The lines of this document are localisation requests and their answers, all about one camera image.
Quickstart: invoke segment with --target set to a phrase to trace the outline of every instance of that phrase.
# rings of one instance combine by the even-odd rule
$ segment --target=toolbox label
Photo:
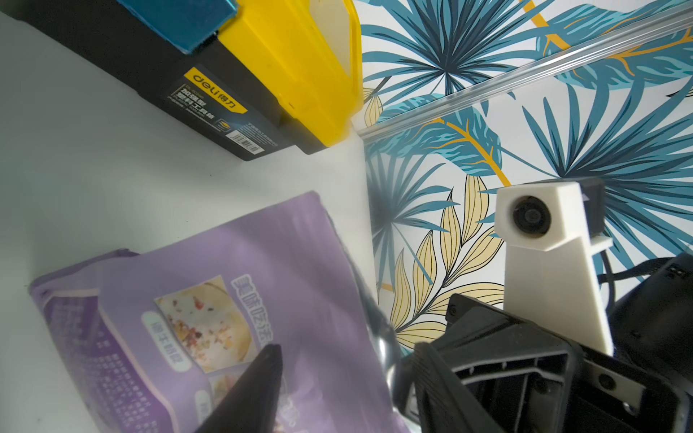
[[[231,131],[230,133],[226,134],[226,136],[253,155],[257,155],[258,153],[265,151],[258,145],[258,143],[255,143],[238,130]]]
[[[204,93],[216,99],[222,107],[229,110],[231,113],[244,114],[248,112],[245,107],[237,100],[233,99],[227,92],[223,91],[214,81],[206,77],[199,69],[193,67],[185,74],[185,78],[199,87]]]
[[[261,129],[266,122],[264,118],[251,105],[248,105],[250,110],[243,107],[235,94],[218,86],[219,82],[224,85],[197,65],[175,81],[164,98],[206,123],[229,144],[253,155],[281,148]]]

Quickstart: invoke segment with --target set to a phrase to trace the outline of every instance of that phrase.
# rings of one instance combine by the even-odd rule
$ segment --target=leaf wallpaper
[[[686,0],[357,0],[363,47],[364,109],[357,129],[384,121],[524,64],[677,6]],[[668,76],[660,51],[685,44],[672,36],[595,65],[604,77],[652,83]],[[577,69],[566,80],[594,80]],[[487,104],[482,104],[486,114]]]

